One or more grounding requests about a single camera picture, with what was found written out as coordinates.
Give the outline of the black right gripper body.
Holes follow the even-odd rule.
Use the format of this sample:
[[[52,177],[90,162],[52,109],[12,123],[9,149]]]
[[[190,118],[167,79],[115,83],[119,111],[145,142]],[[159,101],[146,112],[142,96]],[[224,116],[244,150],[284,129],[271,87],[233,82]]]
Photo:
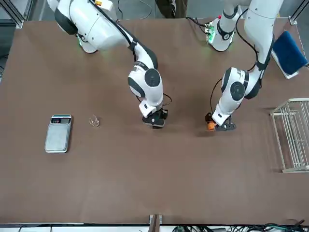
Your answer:
[[[152,126],[153,128],[163,128],[166,120],[166,112],[157,111],[151,114],[149,117],[142,117],[142,121],[145,124]]]

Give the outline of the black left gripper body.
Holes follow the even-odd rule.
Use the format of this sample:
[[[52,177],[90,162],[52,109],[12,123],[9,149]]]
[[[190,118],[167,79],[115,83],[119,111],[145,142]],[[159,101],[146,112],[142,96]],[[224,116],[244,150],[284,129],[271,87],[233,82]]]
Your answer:
[[[236,125],[232,122],[232,117],[229,116],[227,120],[221,125],[216,125],[215,130],[216,131],[232,131],[236,129]]]

